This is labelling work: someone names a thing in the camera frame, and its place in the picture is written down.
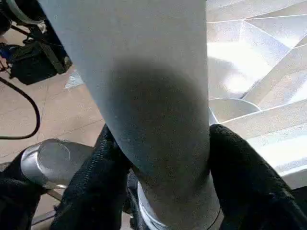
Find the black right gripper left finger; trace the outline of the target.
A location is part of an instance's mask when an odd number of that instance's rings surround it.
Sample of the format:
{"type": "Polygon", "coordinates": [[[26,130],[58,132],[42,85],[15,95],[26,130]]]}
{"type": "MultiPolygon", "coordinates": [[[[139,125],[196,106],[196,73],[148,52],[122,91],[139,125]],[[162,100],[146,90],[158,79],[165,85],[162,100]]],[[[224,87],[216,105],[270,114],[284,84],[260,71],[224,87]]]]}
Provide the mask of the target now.
{"type": "Polygon", "coordinates": [[[131,162],[104,126],[63,193],[52,230],[119,230],[131,162]]]}

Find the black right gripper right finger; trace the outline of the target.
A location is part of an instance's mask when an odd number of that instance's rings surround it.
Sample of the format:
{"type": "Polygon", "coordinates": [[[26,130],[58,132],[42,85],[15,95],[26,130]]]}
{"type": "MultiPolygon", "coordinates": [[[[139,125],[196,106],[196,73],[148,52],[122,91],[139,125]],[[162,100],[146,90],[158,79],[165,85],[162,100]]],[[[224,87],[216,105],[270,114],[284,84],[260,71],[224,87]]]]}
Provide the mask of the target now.
{"type": "Polygon", "coordinates": [[[238,134],[210,127],[209,166],[224,218],[222,230],[305,230],[291,188],[238,134]]]}

